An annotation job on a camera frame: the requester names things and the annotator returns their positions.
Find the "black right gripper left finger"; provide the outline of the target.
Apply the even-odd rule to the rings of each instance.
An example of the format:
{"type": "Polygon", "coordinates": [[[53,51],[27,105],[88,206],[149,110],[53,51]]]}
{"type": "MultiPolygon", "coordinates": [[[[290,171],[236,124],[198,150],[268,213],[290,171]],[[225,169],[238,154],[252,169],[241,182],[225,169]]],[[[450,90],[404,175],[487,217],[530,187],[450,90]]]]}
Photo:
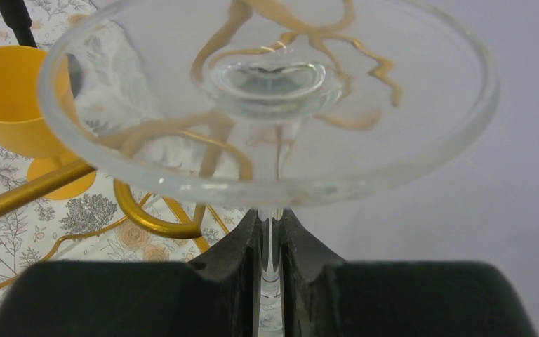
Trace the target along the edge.
{"type": "Polygon", "coordinates": [[[187,263],[37,263],[0,305],[0,336],[256,336],[258,215],[187,263]]]}

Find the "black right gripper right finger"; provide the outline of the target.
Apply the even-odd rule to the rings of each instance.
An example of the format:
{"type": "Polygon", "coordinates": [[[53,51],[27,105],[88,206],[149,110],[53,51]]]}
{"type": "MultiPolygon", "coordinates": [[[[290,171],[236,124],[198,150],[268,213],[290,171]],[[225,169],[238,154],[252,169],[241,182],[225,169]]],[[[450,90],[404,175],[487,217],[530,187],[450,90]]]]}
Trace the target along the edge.
{"type": "Polygon", "coordinates": [[[286,336],[534,336],[517,292],[476,261],[348,262],[292,211],[279,226],[286,336]]]}

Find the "clear wine glass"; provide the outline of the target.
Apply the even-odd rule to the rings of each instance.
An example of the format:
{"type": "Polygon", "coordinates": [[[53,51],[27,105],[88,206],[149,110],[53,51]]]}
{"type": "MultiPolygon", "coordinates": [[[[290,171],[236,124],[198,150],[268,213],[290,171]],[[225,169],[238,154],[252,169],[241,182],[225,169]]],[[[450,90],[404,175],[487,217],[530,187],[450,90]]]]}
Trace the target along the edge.
{"type": "Polygon", "coordinates": [[[279,234],[293,208],[368,197],[470,146],[498,104],[486,50],[424,1],[113,1],[53,45],[41,111],[135,189],[255,211],[266,336],[288,333],[279,234]]]}

